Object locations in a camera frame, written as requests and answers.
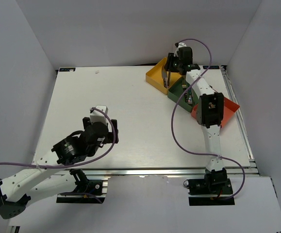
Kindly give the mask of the fork with black patterned handle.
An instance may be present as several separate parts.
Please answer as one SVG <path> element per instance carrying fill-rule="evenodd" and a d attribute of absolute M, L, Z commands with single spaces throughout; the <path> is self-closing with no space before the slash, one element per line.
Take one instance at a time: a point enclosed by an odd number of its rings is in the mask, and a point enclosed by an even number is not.
<path fill-rule="evenodd" d="M 184 93 L 184 101 L 188 102 L 188 94 L 186 92 L 186 90 L 187 90 L 186 79 L 182 80 L 182 89 L 183 89 L 183 93 Z"/>

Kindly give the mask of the knife with pink handle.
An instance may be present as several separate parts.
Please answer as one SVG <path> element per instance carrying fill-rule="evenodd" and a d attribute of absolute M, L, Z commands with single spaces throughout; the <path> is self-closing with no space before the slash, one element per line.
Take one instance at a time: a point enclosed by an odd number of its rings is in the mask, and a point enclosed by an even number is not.
<path fill-rule="evenodd" d="M 162 78 L 166 79 L 167 78 L 167 71 L 166 71 L 164 66 L 162 66 L 161 72 L 162 72 Z"/>

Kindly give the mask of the knife with green handle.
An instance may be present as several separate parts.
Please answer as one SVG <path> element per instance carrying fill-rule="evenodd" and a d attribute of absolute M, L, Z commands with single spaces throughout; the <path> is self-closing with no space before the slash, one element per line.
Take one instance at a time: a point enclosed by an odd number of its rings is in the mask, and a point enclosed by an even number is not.
<path fill-rule="evenodd" d="M 170 87 L 170 79 L 171 79 L 171 72 L 168 71 L 168 75 L 167 75 L 167 87 Z"/>

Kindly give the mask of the knife with black patterned handle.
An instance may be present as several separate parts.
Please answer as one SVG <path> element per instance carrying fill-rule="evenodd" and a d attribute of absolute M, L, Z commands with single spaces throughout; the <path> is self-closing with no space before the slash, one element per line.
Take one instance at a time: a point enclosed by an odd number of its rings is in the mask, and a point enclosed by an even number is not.
<path fill-rule="evenodd" d="M 163 80 L 164 80 L 164 87 L 168 89 L 168 82 L 167 82 L 168 78 L 163 78 Z"/>

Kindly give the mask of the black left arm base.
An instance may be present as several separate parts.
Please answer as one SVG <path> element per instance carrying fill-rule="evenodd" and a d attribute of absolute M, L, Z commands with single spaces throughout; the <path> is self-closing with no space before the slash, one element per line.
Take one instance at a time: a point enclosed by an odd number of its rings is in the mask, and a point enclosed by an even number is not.
<path fill-rule="evenodd" d="M 89 179 L 81 169 L 71 169 L 75 188 L 72 191 L 58 194 L 57 203 L 103 204 L 105 200 L 104 180 Z"/>

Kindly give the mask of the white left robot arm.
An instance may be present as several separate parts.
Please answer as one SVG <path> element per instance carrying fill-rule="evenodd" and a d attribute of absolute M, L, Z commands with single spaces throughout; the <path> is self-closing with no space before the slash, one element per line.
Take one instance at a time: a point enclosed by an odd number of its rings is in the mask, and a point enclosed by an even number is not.
<path fill-rule="evenodd" d="M 83 130 L 74 131 L 15 175 L 0 179 L 0 216 L 11 219 L 31 204 L 57 194 L 67 199 L 76 196 L 78 202 L 92 198 L 94 203 L 102 203 L 102 181 L 88 179 L 82 169 L 71 168 L 58 179 L 51 176 L 93 157 L 104 145 L 116 143 L 117 120 L 107 123 L 104 116 L 83 118 Z"/>

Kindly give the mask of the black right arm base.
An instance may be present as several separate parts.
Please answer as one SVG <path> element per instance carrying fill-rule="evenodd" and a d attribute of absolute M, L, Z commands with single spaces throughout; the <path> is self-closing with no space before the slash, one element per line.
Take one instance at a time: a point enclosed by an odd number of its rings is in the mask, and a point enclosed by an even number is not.
<path fill-rule="evenodd" d="M 235 205 L 234 198 L 227 199 L 233 194 L 230 179 L 210 191 L 204 179 L 188 179 L 183 182 L 188 189 L 188 200 L 190 206 L 231 206 Z"/>

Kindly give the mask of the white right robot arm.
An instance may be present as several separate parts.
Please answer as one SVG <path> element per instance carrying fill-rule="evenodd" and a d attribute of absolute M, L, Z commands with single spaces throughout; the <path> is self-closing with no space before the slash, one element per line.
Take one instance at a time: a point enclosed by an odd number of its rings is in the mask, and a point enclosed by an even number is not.
<path fill-rule="evenodd" d="M 192 49 L 180 42 L 176 45 L 174 53 L 167 57 L 165 72 L 179 73 L 184 80 L 192 79 L 191 87 L 184 87 L 184 94 L 193 90 L 198 98 L 196 119 L 201 126 L 204 141 L 205 153 L 200 155 L 210 156 L 205 167 L 204 187 L 211 194 L 221 189 L 222 184 L 227 181 L 227 174 L 221 158 L 220 128 L 224 116 L 224 96 L 216 92 L 203 78 L 202 74 L 193 75 L 194 70 L 200 70 L 197 64 L 193 63 Z"/>

